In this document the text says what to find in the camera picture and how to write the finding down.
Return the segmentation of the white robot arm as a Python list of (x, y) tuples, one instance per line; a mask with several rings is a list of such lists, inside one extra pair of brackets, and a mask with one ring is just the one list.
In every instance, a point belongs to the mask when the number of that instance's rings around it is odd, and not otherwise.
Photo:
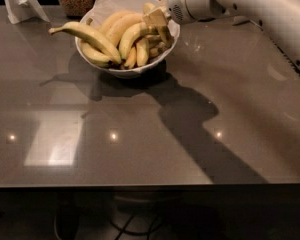
[(300, 0), (161, 0), (157, 7), (180, 25), (244, 16), (260, 26), (300, 70)]

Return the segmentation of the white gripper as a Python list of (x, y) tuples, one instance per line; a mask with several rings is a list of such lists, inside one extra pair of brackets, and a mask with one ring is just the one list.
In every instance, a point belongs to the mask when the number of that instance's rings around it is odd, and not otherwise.
[(223, 7), (216, 0), (160, 0), (155, 9), (143, 16), (150, 30), (169, 31), (168, 19), (161, 7), (166, 7), (171, 19), (179, 25), (223, 15)]

